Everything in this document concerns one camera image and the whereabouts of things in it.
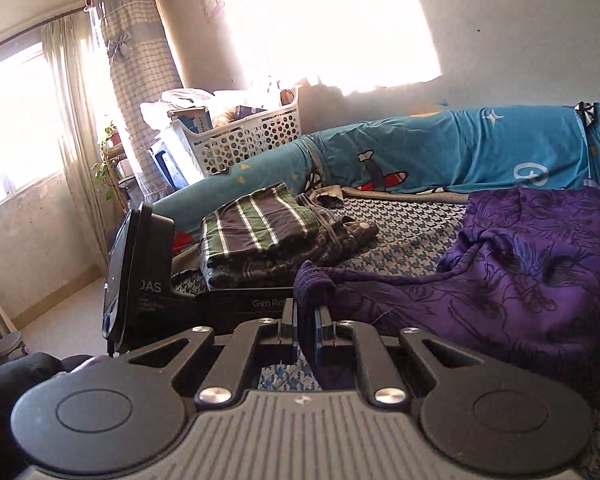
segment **perforated basket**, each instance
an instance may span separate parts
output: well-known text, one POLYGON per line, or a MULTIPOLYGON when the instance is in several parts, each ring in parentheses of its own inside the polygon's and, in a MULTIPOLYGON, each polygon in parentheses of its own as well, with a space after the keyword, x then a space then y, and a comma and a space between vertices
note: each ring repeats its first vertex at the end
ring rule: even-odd
POLYGON ((185 131, 200 170, 205 176, 225 170, 248 158, 296 140, 300 130, 298 88, 294 100, 201 134, 185 131))

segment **fabric bow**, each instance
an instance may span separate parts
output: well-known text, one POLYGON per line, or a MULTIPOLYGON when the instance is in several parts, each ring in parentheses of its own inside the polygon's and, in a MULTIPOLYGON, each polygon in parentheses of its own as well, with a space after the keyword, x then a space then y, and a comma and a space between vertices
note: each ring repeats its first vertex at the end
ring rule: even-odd
POLYGON ((107 41, 107 55, 109 56, 109 60, 113 61, 116 55, 122 56, 123 59, 127 58, 131 51, 130 40, 131 34, 123 32, 117 40, 107 41))

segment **metal screw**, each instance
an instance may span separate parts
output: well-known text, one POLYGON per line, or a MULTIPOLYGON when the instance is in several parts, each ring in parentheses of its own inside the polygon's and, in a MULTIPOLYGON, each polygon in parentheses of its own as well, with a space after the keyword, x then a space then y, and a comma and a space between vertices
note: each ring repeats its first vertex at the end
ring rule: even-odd
POLYGON ((231 399, 232 393, 226 388, 220 386, 212 386, 211 388, 205 388, 200 392, 198 398, 202 402, 208 402, 209 404, 222 404, 231 399))
POLYGON ((296 404, 300 404, 301 406, 304 406, 305 404, 308 404, 309 402, 311 402, 311 397, 308 397, 306 395, 301 395, 299 397, 296 397, 294 399, 294 402, 296 404))
POLYGON ((407 398, 407 394, 400 388, 381 388, 374 397, 383 404, 398 404, 407 398))

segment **purple cloth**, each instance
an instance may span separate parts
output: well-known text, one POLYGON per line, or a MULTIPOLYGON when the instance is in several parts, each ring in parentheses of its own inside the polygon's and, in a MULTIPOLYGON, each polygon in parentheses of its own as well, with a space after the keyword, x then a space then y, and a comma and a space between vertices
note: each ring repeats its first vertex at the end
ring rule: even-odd
POLYGON ((381 335, 420 327, 587 394, 600 362, 600 190, 471 193, 458 240, 433 276, 381 276, 305 263, 296 277, 302 350, 314 361, 314 309, 381 335))

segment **mattress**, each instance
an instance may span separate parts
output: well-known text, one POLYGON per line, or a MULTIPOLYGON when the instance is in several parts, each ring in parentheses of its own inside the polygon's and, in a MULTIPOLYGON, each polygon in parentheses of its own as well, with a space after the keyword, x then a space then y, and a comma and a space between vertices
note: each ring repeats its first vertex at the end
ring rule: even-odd
MULTIPOLYGON (((377 240, 364 253, 339 266, 387 275, 422 275, 436 272, 442 254, 454 243, 462 224, 465 205, 412 203, 346 198, 343 212, 356 219, 374 220, 380 229, 377 240)), ((200 272, 191 272, 176 289, 189 294, 206 290, 200 272)), ((294 365, 263 368, 260 388, 268 390, 319 390, 303 356, 294 365)), ((595 423, 592 440, 582 459, 582 473, 600 479, 600 389, 592 400, 595 423)))

